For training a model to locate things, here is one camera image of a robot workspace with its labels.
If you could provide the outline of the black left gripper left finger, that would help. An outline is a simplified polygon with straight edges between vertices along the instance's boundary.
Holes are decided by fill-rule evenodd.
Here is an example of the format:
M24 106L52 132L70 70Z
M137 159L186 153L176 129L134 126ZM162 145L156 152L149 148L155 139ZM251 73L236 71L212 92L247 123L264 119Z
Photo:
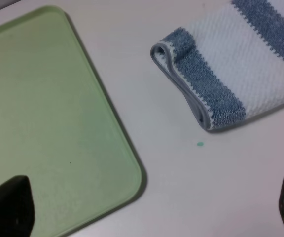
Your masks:
M0 237L29 237L35 206L28 176L17 175L0 185Z

